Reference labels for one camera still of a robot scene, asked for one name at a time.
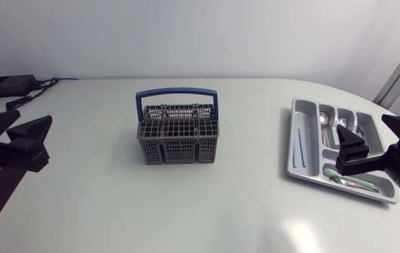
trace table surface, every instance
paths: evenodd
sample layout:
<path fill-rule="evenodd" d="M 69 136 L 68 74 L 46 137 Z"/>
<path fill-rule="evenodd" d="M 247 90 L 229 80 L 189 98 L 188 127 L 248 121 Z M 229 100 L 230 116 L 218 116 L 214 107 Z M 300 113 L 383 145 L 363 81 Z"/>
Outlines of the table surface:
<path fill-rule="evenodd" d="M 145 164 L 135 94 L 215 89 L 214 164 Z M 22 106 L 14 125 L 50 114 L 51 156 L 26 173 L 0 213 L 0 252 L 400 252 L 400 201 L 369 200 L 289 177 L 294 97 L 375 115 L 387 110 L 328 86 L 288 79 L 64 81 Z M 4 104 L 14 98 L 0 98 Z M 196 95 L 144 105 L 211 103 Z M 8 142 L 6 135 L 0 141 Z"/>

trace gray cutlery tray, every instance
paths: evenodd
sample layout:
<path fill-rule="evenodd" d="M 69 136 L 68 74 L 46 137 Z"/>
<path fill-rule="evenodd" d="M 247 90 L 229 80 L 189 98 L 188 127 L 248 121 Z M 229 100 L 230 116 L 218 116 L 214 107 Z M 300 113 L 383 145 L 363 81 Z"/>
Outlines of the gray cutlery tray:
<path fill-rule="evenodd" d="M 323 130 L 323 134 L 328 140 L 328 145 L 324 145 L 322 142 L 322 131 L 319 120 L 320 112 L 326 113 L 329 117 L 329 124 Z M 323 174 L 324 168 L 335 169 L 335 160 L 339 155 L 340 148 L 339 138 L 337 136 L 337 119 L 341 117 L 347 119 L 347 128 L 349 130 L 353 131 L 355 134 L 357 132 L 359 135 L 361 135 L 361 132 L 363 133 L 361 137 L 370 149 L 368 155 L 376 155 L 377 153 L 383 153 L 385 151 L 381 136 L 376 127 L 376 122 L 371 114 L 341 108 L 335 105 L 293 98 L 287 167 L 288 175 L 373 200 L 396 204 L 399 201 L 398 193 L 388 175 L 383 171 L 372 171 L 353 175 L 354 178 L 373 183 L 380 191 L 379 193 L 373 193 L 368 190 L 352 188 L 332 182 Z M 298 129 L 301 131 L 306 154 L 305 160 L 307 163 L 305 167 L 302 162 Z M 296 150 L 295 168 L 293 167 L 294 147 Z"/>

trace cable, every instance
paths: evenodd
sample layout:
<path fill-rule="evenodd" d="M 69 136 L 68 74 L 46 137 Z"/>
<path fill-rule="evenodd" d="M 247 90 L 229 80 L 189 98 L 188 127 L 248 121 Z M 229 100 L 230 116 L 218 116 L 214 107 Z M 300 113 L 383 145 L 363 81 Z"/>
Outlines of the cable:
<path fill-rule="evenodd" d="M 12 110 L 17 110 L 17 108 L 19 108 L 20 106 L 34 100 L 36 97 L 40 96 L 43 94 L 43 92 L 45 92 L 47 89 L 50 89 L 52 86 L 54 86 L 55 84 L 57 84 L 59 81 L 62 80 L 77 80 L 76 78 L 56 78 L 53 77 L 51 79 L 48 80 L 44 80 L 44 81 L 35 81 L 32 83 L 32 89 L 33 90 L 41 90 L 39 93 L 37 93 L 34 96 L 25 96 L 23 98 L 19 98 L 17 100 L 13 100 L 11 102 L 8 102 L 6 104 L 6 110 L 7 111 L 12 111 Z"/>

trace dishwasher cutlery basket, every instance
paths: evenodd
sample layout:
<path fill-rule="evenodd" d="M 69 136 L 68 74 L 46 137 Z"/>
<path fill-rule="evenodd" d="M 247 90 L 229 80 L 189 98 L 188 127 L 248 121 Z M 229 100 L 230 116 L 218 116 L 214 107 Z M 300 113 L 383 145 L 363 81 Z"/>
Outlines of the dishwasher cutlery basket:
<path fill-rule="evenodd" d="M 213 105 L 147 105 L 142 98 L 172 93 L 212 96 Z M 217 92 L 197 88 L 165 88 L 136 94 L 137 139 L 147 164 L 189 164 L 215 161 L 219 137 Z"/>

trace green utensil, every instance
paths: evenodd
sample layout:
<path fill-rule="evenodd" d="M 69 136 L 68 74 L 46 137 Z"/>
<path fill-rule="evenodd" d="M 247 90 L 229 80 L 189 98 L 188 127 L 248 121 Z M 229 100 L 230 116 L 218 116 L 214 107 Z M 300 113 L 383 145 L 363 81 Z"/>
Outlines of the green utensil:
<path fill-rule="evenodd" d="M 325 168 L 325 169 L 323 169 L 323 174 L 325 174 L 325 176 L 327 176 L 327 177 L 336 176 L 336 177 L 340 177 L 340 178 L 343 178 L 343 179 L 346 179 L 346 180 L 353 181 L 354 183 L 360 183 L 361 185 L 369 187 L 369 188 L 372 188 L 372 189 L 375 188 L 375 185 L 370 183 L 370 182 L 367 182 L 367 181 L 364 181 L 364 180 L 361 180 L 361 179 L 356 179 L 356 178 L 354 178 L 352 176 L 342 176 L 339 172 L 335 171 L 334 169 Z"/>

